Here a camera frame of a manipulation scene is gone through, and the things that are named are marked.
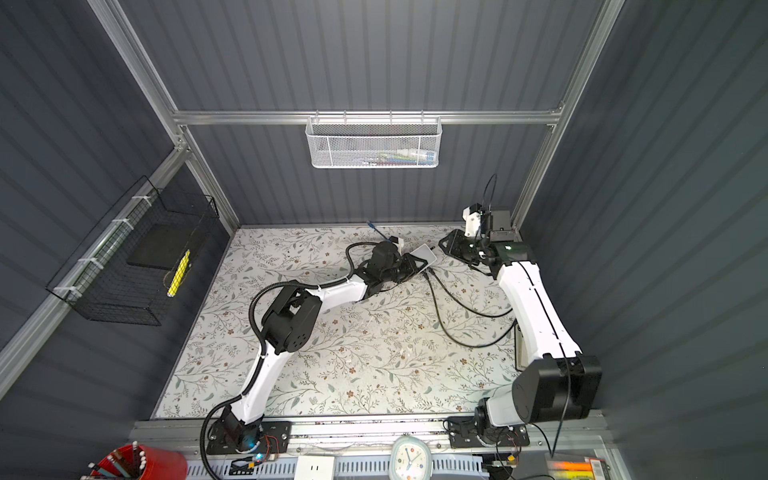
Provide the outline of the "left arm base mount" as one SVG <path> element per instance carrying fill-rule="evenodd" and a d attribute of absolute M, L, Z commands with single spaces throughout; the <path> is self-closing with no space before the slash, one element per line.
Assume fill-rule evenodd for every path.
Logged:
<path fill-rule="evenodd" d="M 292 423 L 261 422 L 258 426 L 227 426 L 217 420 L 207 432 L 205 451 L 209 455 L 282 454 L 291 439 Z"/>

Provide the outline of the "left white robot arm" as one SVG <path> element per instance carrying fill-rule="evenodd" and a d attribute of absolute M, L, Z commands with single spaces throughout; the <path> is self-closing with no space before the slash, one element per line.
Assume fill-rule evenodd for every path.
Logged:
<path fill-rule="evenodd" d="M 269 395 L 288 360 L 308 343 L 320 314 L 382 293 L 388 283 L 405 283 L 437 260 L 428 245 L 403 253 L 393 238 L 352 243 L 345 258 L 349 271 L 339 279 L 280 281 L 252 298 L 247 315 L 259 351 L 240 392 L 204 418 L 199 435 L 203 458 L 219 445 L 227 453 L 264 452 L 268 434 L 262 422 Z"/>

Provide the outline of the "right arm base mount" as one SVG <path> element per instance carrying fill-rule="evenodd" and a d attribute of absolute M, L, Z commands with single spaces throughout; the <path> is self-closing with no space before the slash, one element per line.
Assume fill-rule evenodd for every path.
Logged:
<path fill-rule="evenodd" d="M 450 446 L 454 449 L 481 447 L 522 448 L 530 445 L 523 425 L 494 427 L 469 416 L 449 416 L 443 423 Z"/>

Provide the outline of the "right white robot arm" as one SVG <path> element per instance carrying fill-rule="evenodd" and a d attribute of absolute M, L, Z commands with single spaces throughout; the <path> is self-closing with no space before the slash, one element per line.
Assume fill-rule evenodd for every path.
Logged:
<path fill-rule="evenodd" d="M 510 387 L 483 399 L 486 426 L 583 419 L 602 378 L 597 357 L 586 355 L 561 322 L 531 248 L 517 242 L 507 210 L 478 203 L 462 212 L 465 227 L 438 242 L 443 253 L 470 267 L 486 266 L 506 294 L 522 345 L 522 372 Z"/>

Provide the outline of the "white network switch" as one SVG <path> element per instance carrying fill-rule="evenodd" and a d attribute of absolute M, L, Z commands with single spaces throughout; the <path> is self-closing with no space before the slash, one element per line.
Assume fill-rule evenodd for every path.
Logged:
<path fill-rule="evenodd" d="M 421 246 L 412 250 L 410 255 L 413 257 L 414 269 L 416 273 L 420 273 L 426 268 L 431 267 L 437 261 L 436 254 L 427 244 L 422 244 Z"/>

